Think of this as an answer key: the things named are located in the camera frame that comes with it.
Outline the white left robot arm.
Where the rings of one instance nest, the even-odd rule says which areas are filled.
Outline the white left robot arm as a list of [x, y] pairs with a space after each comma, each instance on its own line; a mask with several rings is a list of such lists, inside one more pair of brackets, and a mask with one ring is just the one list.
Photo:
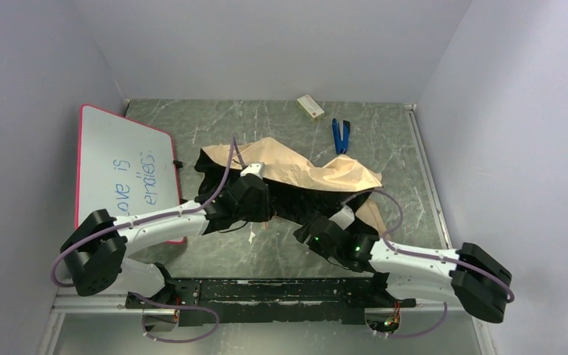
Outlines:
[[223, 231], [240, 221], [266, 222], [273, 216], [267, 183], [248, 174], [202, 206], [189, 200], [157, 213], [127, 217], [113, 217], [106, 209], [94, 211], [62, 245], [60, 257], [70, 273], [71, 287], [81, 297], [107, 289], [151, 297], [169, 284], [169, 273], [163, 266], [140, 263], [130, 255], [182, 237]]

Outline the blue stapler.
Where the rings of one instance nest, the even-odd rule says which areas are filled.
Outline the blue stapler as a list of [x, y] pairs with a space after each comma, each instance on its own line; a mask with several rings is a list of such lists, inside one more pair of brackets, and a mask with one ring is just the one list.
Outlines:
[[339, 121], [334, 118], [332, 120], [332, 131], [334, 136], [335, 152], [338, 155], [344, 155], [348, 151], [349, 147], [351, 122], [347, 120]]

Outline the small white red box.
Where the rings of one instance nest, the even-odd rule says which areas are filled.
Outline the small white red box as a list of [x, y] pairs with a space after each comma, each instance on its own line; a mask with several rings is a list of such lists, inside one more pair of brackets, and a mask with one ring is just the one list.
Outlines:
[[317, 122], [325, 117], [324, 109], [310, 95], [298, 98], [297, 105], [313, 122]]

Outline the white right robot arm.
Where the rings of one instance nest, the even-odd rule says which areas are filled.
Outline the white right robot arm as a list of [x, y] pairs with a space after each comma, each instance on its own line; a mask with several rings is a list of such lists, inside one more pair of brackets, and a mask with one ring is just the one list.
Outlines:
[[406, 246], [378, 234], [343, 229], [321, 214], [294, 236], [315, 254], [351, 271], [386, 276], [386, 291], [397, 300], [460, 305], [479, 320], [500, 323], [515, 299], [511, 272], [474, 243], [458, 249]]

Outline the beige folding umbrella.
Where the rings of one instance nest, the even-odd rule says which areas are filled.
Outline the beige folding umbrella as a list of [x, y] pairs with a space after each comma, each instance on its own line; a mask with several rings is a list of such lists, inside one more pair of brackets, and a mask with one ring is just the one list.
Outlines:
[[[229, 145], [212, 145], [200, 149], [195, 171], [204, 174], [199, 194], [212, 193], [220, 183], [229, 156]], [[382, 187], [382, 175], [375, 173], [347, 155], [337, 155], [323, 166], [315, 166], [303, 155], [274, 138], [239, 146], [246, 165], [264, 163], [263, 177], [271, 185], [276, 216], [304, 223], [314, 212], [331, 216], [341, 209], [350, 195]], [[364, 232], [380, 234], [387, 230], [379, 208], [359, 195], [347, 204], [362, 221]]]

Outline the pink framed whiteboard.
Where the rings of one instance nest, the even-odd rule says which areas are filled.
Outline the pink framed whiteboard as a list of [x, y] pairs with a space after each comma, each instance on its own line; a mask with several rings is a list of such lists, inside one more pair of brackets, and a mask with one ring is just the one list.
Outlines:
[[146, 214], [180, 204], [171, 136], [96, 106], [80, 108], [75, 225], [106, 209]]

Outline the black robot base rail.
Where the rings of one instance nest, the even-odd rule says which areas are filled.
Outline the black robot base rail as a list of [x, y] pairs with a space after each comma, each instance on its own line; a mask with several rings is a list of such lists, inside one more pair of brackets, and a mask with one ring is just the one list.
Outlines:
[[389, 295], [386, 276], [276, 279], [176, 278], [148, 300], [129, 293], [128, 309], [179, 305], [179, 326], [219, 323], [322, 322], [364, 325], [372, 308], [412, 308]]

